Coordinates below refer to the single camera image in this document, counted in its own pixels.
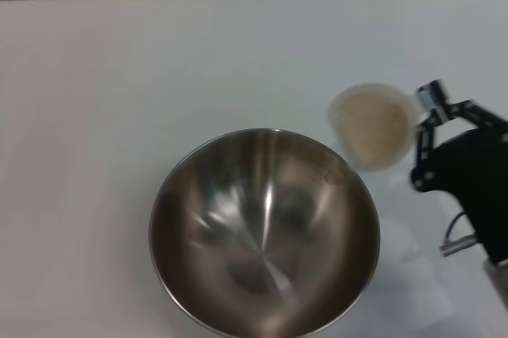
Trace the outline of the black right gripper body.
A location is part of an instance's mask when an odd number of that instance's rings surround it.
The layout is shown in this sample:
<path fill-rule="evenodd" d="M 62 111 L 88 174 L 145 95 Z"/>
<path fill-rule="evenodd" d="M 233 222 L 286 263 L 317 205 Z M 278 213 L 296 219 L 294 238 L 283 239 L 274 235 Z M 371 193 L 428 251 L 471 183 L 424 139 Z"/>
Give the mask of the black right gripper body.
<path fill-rule="evenodd" d="M 490 261 L 507 260 L 507 133 L 462 133 L 431 151 L 426 172 L 427 191 L 455 197 Z"/>

